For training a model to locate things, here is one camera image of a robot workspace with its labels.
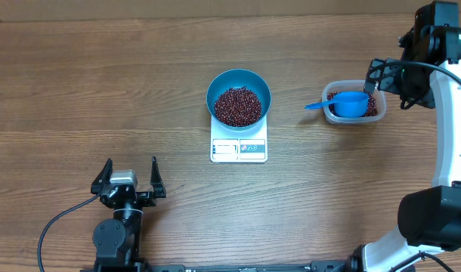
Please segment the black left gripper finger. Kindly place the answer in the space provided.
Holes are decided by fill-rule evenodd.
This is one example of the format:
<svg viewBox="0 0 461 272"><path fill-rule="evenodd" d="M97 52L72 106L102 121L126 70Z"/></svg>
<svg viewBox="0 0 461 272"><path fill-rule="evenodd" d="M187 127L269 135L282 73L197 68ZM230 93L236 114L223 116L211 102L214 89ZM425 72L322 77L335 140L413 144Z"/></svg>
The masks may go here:
<svg viewBox="0 0 461 272"><path fill-rule="evenodd" d="M166 189L159 173L159 167L155 156L152 157L150 184L153 188L154 198L166 198Z"/></svg>
<svg viewBox="0 0 461 272"><path fill-rule="evenodd" d="M101 172L95 178L95 180L91 183L91 193L92 194L99 194L103 188L110 182L110 176L113 173L113 161L109 158Z"/></svg>

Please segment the blue plastic measuring scoop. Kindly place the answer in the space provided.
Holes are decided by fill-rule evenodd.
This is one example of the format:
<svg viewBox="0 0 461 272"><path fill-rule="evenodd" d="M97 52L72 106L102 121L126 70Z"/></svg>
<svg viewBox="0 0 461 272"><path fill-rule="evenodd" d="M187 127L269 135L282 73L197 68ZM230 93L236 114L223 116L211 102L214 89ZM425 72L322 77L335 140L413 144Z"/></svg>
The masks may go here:
<svg viewBox="0 0 461 272"><path fill-rule="evenodd" d="M366 114L369 95L359 91L345 91L336 94L331 100L305 106L306 110L317 110L333 106L335 114L339 117L357 118Z"/></svg>

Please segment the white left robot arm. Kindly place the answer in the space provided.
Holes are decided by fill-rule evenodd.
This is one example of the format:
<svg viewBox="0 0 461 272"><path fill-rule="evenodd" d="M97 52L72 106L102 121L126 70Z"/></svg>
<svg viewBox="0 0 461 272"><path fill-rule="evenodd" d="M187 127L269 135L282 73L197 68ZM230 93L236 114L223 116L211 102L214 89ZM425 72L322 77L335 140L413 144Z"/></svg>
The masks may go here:
<svg viewBox="0 0 461 272"><path fill-rule="evenodd" d="M140 252L143 209L166 197L156 157L151 162L150 185L151 190L138 191L135 171L114 171L111 159L91 183L91 193L113 210L113 217L100 222L93 232L95 271L151 270Z"/></svg>

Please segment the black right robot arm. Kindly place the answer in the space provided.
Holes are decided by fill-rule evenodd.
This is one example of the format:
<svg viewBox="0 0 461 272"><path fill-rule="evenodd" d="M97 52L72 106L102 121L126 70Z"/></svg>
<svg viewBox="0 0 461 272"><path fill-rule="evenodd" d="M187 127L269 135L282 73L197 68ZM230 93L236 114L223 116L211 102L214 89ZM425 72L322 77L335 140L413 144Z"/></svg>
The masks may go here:
<svg viewBox="0 0 461 272"><path fill-rule="evenodd" d="M366 92L386 91L436 111L437 159L429 189L406 195L397 226L356 248L348 271L408 271L424 259L461 248L461 27L456 2L433 1L418 9L399 38L400 60L375 59Z"/></svg>

